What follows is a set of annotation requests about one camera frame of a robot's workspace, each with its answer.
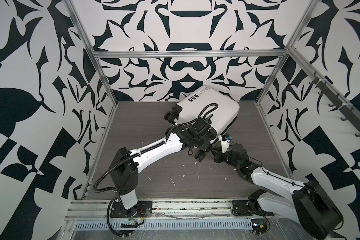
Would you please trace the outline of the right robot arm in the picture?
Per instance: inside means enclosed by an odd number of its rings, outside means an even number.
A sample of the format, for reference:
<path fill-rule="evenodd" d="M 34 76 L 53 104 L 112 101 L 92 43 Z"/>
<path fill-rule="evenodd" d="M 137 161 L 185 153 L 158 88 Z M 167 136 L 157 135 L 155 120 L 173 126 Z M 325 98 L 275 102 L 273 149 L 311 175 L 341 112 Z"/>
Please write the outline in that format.
<path fill-rule="evenodd" d="M 343 223 L 340 210 L 317 181 L 304 183 L 275 174 L 249 157 L 240 144 L 214 148 L 212 153 L 216 163 L 234 167 L 241 179 L 261 187 L 248 198 L 252 214 L 286 217 L 317 240 L 324 240 Z"/>

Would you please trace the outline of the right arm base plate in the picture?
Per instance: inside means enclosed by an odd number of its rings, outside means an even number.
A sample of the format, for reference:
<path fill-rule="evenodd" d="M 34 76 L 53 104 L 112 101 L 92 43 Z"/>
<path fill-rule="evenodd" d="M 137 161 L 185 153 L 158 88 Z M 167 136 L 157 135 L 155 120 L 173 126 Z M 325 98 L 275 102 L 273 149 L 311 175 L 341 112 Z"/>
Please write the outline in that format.
<path fill-rule="evenodd" d="M 258 204 L 255 200 L 233 200 L 232 214 L 236 217 L 258 215 Z"/>

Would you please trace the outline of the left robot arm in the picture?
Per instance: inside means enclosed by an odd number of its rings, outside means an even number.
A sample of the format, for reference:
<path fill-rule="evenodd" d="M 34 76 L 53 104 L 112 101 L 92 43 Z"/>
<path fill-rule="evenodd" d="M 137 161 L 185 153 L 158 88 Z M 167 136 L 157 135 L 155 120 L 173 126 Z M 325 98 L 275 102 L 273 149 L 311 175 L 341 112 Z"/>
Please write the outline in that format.
<path fill-rule="evenodd" d="M 182 124 L 173 123 L 165 137 L 152 144 L 131 151 L 126 148 L 117 151 L 109 169 L 92 186 L 94 193 L 112 191 L 117 194 L 110 200 L 106 213 L 107 226 L 112 234 L 125 237 L 125 234 L 117 232 L 111 225 L 110 213 L 114 202 L 122 203 L 126 217 L 133 222 L 133 227 L 144 224 L 143 221 L 133 220 L 133 217 L 139 214 L 139 200 L 136 195 L 139 173 L 156 161 L 184 149 L 189 150 L 189 155 L 193 154 L 194 148 L 205 151 L 212 138 L 217 135 L 212 128 L 211 118 L 212 112 L 218 107 L 217 103 L 208 104 L 195 119 Z"/>

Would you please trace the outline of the black suitcase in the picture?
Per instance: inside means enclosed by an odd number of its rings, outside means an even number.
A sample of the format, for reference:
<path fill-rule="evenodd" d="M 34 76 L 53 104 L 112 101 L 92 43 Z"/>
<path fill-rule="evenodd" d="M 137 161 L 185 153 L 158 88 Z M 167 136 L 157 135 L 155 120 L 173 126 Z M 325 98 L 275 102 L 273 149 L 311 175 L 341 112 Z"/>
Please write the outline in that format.
<path fill-rule="evenodd" d="M 217 133 L 211 144 L 216 144 L 218 136 L 225 134 L 239 113 L 239 104 L 208 86 L 202 86 L 179 101 L 168 111 L 164 119 L 171 124 L 194 124 L 197 119 L 209 119 Z"/>

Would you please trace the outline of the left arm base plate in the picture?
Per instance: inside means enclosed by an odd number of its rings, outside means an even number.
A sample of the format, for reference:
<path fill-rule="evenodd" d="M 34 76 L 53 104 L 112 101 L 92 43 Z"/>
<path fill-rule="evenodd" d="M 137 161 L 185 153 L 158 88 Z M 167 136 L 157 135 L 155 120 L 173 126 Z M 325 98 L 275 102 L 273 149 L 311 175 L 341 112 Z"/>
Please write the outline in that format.
<path fill-rule="evenodd" d="M 125 209 L 122 202 L 113 202 L 110 210 L 111 218 L 144 217 L 152 213 L 152 201 L 138 201 L 131 209 Z"/>

